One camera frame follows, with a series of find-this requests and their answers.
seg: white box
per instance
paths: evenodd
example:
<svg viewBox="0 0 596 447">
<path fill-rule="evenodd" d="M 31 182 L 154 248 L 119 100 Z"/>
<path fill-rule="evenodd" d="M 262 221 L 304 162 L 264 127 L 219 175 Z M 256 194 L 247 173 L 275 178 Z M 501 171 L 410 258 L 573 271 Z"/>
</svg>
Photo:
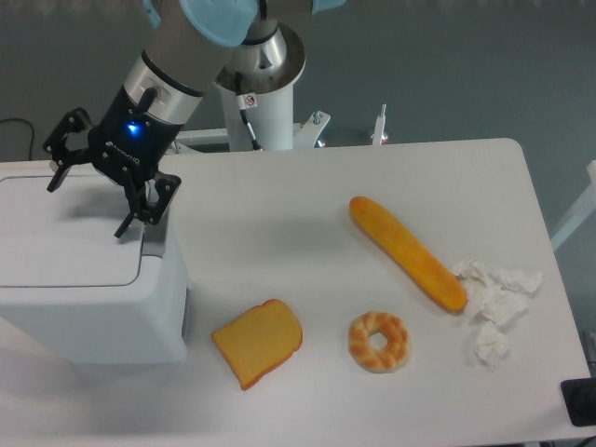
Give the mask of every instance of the white box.
<svg viewBox="0 0 596 447">
<path fill-rule="evenodd" d="M 72 362 L 183 359 L 189 281 L 167 219 L 117 239 L 122 188 L 90 169 L 49 180 L 0 169 L 0 316 Z"/>
</svg>

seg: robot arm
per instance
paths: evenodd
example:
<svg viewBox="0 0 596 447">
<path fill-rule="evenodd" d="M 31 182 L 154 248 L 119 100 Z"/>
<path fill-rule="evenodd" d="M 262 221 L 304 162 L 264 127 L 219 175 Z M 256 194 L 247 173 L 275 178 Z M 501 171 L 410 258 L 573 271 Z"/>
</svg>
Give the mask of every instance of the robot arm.
<svg viewBox="0 0 596 447">
<path fill-rule="evenodd" d="M 55 175 L 48 191 L 60 187 L 74 165 L 93 167 L 122 186 L 129 215 L 115 232 L 124 234 L 134 219 L 157 224 L 181 179 L 159 171 L 161 157 L 245 39 L 255 20 L 312 13 L 345 0 L 165 0 L 156 34 L 134 64 L 99 125 L 84 109 L 66 114 L 44 143 Z M 88 148 L 69 150 L 70 133 L 86 131 Z M 157 201 L 149 203 L 146 184 L 155 182 Z"/>
</svg>

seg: toy donut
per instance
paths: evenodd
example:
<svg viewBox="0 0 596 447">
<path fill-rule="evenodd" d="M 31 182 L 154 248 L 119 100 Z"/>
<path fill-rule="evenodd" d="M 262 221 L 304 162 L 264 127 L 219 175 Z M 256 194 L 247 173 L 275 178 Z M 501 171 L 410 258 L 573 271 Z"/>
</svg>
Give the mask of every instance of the toy donut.
<svg viewBox="0 0 596 447">
<path fill-rule="evenodd" d="M 369 337 L 380 332 L 386 345 L 375 349 Z M 371 310 L 350 326 L 349 351 L 358 365 L 371 373 L 389 373 L 401 366 L 410 353 L 410 336 L 401 319 L 386 312 Z"/>
</svg>

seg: bread slice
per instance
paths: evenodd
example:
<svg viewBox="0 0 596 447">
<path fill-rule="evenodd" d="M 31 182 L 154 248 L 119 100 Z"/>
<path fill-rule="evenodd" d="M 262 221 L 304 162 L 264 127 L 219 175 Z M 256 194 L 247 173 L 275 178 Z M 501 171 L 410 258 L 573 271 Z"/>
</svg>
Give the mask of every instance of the bread slice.
<svg viewBox="0 0 596 447">
<path fill-rule="evenodd" d="M 214 331 L 211 338 L 247 390 L 300 348 L 302 326 L 283 301 L 269 300 Z"/>
</svg>

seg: white tabletop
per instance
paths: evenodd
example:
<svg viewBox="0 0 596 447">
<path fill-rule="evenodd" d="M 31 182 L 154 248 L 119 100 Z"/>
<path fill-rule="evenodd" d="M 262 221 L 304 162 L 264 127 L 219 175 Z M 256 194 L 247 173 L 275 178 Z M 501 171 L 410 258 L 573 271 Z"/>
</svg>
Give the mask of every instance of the white tabletop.
<svg viewBox="0 0 596 447">
<path fill-rule="evenodd" d="M 195 287 L 188 357 L 152 367 L 73 366 L 0 321 L 0 444 L 467 446 L 581 438 L 559 383 L 589 375 L 535 192 L 509 140 L 167 156 L 172 207 Z M 478 326 L 446 314 L 361 234 L 347 203 L 370 196 L 445 264 L 474 257 L 545 272 L 490 372 Z M 210 333 L 269 298 L 304 342 L 250 390 Z M 401 316 L 408 362 L 362 370 L 347 328 Z"/>
</svg>

